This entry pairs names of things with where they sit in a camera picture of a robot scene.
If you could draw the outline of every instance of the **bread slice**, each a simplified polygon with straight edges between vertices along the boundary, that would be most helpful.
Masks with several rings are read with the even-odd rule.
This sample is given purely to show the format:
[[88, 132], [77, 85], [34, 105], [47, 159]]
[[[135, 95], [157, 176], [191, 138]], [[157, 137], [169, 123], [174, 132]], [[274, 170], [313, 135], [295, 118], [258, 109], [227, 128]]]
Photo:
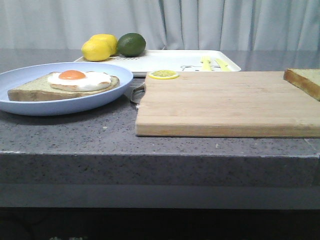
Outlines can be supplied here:
[[48, 82], [48, 77], [50, 77], [52, 74], [54, 74], [54, 72], [51, 72], [33, 81], [29, 81], [23, 85], [10, 89], [7, 92], [9, 100], [20, 101], [20, 102], [24, 102], [24, 101], [36, 102], [36, 101], [73, 99], [73, 98], [79, 98], [79, 97], [106, 92], [120, 85], [119, 78], [116, 76], [111, 76], [110, 86], [101, 90], [64, 91], [64, 90], [52, 88], [50, 86], [50, 83]]
[[320, 69], [288, 68], [283, 78], [320, 101]]

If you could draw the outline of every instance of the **fried egg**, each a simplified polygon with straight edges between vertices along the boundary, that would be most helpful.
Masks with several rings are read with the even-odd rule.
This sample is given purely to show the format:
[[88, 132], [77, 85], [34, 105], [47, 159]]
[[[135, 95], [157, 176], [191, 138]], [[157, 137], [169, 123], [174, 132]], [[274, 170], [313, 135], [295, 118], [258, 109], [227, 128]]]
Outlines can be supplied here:
[[70, 92], [88, 92], [105, 89], [111, 84], [111, 76], [105, 72], [67, 70], [54, 72], [47, 81], [54, 89]]

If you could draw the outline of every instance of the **light blue plate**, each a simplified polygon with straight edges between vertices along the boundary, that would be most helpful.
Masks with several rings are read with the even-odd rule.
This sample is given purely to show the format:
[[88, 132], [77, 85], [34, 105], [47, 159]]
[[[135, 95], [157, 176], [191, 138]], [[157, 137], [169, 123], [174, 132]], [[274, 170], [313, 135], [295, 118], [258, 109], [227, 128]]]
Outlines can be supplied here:
[[[10, 101], [8, 90], [35, 80], [51, 72], [66, 70], [105, 72], [117, 76], [120, 86], [90, 96], [53, 101]], [[27, 116], [55, 116], [78, 113], [108, 104], [125, 93], [133, 80], [133, 73], [120, 66], [99, 62], [59, 62], [34, 65], [0, 74], [0, 110]]]

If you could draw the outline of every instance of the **yellow fork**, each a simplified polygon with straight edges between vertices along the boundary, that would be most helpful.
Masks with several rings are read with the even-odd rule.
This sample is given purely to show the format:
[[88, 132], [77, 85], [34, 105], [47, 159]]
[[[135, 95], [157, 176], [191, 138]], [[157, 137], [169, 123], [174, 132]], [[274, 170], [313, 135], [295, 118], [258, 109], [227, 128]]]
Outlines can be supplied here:
[[201, 57], [202, 68], [201, 71], [212, 71], [210, 63], [210, 56], [202, 56]]

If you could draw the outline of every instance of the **lime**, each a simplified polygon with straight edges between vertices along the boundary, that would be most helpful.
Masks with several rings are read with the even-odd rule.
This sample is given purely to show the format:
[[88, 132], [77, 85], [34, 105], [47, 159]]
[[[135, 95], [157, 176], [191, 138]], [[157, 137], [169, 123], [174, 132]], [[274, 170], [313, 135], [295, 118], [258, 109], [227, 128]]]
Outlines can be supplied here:
[[139, 33], [127, 33], [119, 38], [116, 48], [123, 56], [137, 57], [146, 49], [146, 40]]
[[179, 74], [172, 70], [157, 70], [150, 72], [148, 76], [153, 79], [169, 80], [176, 79], [177, 77], [179, 77]]

